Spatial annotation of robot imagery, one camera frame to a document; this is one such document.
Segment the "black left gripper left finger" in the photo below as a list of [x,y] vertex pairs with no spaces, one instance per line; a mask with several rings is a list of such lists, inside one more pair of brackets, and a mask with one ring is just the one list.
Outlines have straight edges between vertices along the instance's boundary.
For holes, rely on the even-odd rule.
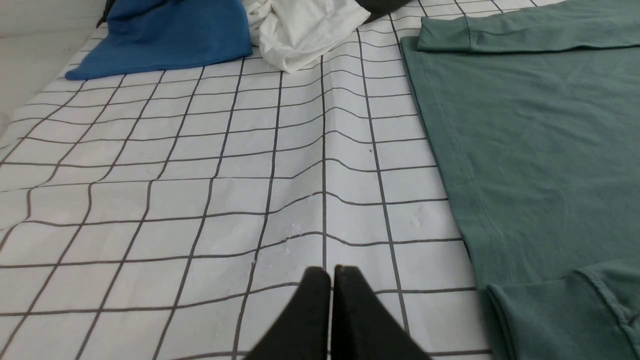
[[304,271],[290,301],[246,360],[326,360],[331,282],[319,267]]

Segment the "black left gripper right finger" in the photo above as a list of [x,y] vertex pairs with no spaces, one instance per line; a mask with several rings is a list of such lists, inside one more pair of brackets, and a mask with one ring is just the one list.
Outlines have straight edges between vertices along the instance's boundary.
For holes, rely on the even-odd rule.
[[332,360],[429,360],[355,266],[334,268]]

